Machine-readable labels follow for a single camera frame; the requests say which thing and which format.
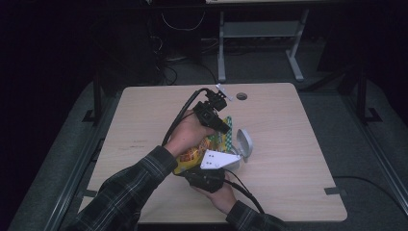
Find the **cuff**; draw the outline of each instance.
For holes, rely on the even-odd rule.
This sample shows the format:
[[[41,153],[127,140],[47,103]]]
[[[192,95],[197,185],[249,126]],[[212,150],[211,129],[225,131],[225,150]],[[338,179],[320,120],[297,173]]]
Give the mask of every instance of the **cuff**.
[[[144,168],[151,175],[162,182],[165,178],[177,168],[177,162],[174,157],[162,146],[156,146],[147,156],[140,160]]]

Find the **left hand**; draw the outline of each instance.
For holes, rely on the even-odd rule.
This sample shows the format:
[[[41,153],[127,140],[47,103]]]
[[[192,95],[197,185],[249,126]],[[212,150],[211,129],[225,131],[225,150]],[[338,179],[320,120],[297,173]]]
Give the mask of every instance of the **left hand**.
[[[168,143],[165,145],[174,157],[185,153],[189,148],[197,146],[205,137],[212,135],[215,130],[201,125],[192,110],[187,110],[185,117],[174,129]]]

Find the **table leg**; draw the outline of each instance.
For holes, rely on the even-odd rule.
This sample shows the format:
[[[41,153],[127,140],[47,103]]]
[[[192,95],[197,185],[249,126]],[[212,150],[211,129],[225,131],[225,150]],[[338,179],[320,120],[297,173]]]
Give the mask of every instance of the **table leg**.
[[[224,62],[224,12],[219,15],[219,40],[218,40],[218,82],[225,83],[225,62]]]
[[[303,82],[304,78],[303,78],[302,72],[300,71],[299,65],[297,64],[295,55],[296,55],[297,47],[299,46],[299,43],[300,43],[300,39],[302,38],[302,34],[305,28],[306,19],[307,19],[308,14],[309,14],[309,9],[306,9],[303,11],[302,17],[296,29],[296,33],[294,37],[294,44],[290,50],[286,51],[286,55],[292,67],[294,78],[298,82]]]

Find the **yellow package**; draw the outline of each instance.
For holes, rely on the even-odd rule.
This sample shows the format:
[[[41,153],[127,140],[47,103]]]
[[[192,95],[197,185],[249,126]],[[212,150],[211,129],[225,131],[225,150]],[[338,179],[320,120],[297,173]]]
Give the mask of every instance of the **yellow package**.
[[[186,153],[180,155],[176,159],[178,166],[175,170],[173,170],[174,174],[180,174],[187,169],[200,165],[207,149],[220,152],[230,151],[232,136],[231,116],[228,116],[223,121],[231,128],[227,134],[224,135],[220,132],[216,132],[214,135],[204,138],[198,146],[192,147],[187,150]]]

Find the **wrist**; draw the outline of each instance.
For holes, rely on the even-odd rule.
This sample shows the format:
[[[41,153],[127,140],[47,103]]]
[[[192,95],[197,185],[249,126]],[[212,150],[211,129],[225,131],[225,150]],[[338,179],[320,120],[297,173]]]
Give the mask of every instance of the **wrist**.
[[[169,141],[164,148],[174,157],[177,158],[179,155],[181,155],[184,150],[181,148],[181,145],[178,144],[175,141]]]

